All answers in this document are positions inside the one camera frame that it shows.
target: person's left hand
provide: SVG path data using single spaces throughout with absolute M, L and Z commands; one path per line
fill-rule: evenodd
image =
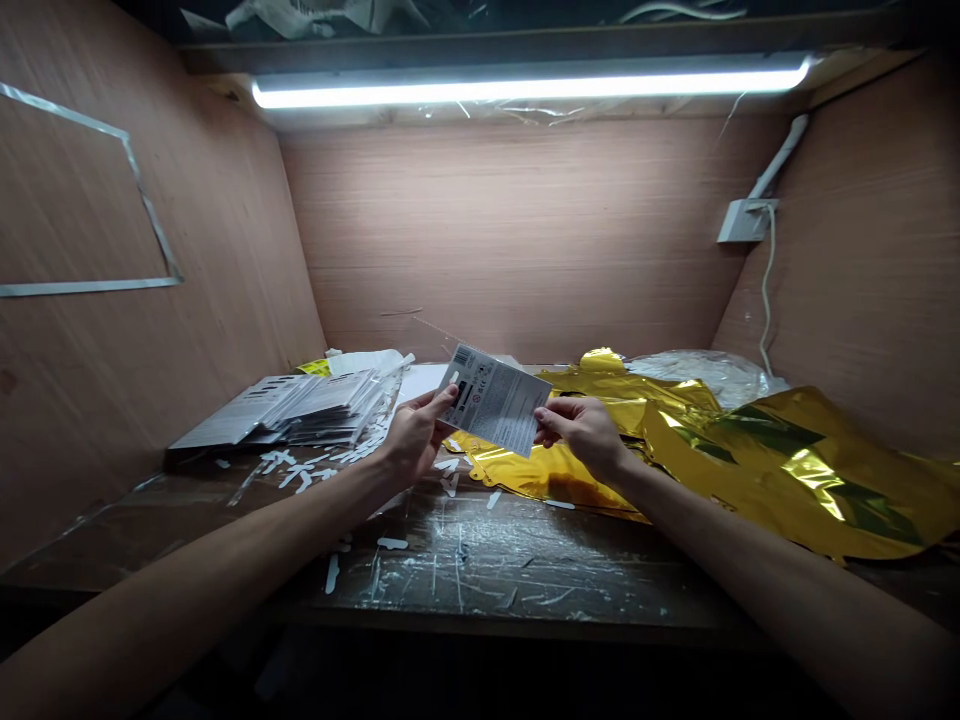
M 377 452 L 404 487 L 433 466 L 440 444 L 453 434 L 455 428 L 440 422 L 440 417 L 456 399 L 457 386 L 451 384 L 436 397 L 430 391 L 397 408 L 387 438 Z

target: hand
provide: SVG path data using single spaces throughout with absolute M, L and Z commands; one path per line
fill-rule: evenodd
M 533 414 L 539 422 L 533 442 L 549 448 L 563 438 L 598 480 L 606 481 L 631 456 L 607 409 L 596 398 L 550 398 L 546 407 L 537 408 Z
M 456 399 L 457 386 L 451 384 L 436 397 L 430 391 L 397 408 L 387 439 L 377 454 L 404 487 L 415 483 L 433 467 L 440 444 L 453 434 L 455 428 L 439 420 Z

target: wooden wall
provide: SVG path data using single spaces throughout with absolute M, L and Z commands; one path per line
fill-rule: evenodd
M 328 342 L 402 344 L 382 313 L 423 308 L 524 362 L 709 347 L 747 251 L 716 245 L 726 206 L 788 119 L 735 116 L 721 138 L 723 124 L 281 133 Z
M 106 0 L 4 4 L 0 81 L 130 132 L 186 276 L 0 299 L 0 566 L 325 349 L 275 134 Z M 119 143 L 0 97 L 0 282 L 162 271 Z
M 824 106 L 778 196 L 774 370 L 891 445 L 960 457 L 960 153 L 955 90 L 928 60 Z M 759 361 L 751 252 L 714 347 Z

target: person's right hand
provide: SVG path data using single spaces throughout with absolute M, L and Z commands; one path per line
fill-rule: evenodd
M 539 422 L 534 443 L 549 448 L 563 438 L 598 480 L 615 473 L 617 466 L 630 456 L 617 426 L 596 398 L 550 398 L 546 407 L 537 408 L 533 414 Z

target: plastic bag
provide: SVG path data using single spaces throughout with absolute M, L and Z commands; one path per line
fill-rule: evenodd
M 624 362 L 631 373 L 657 380 L 703 380 L 724 410 L 733 410 L 790 386 L 746 358 L 719 350 L 669 350 Z

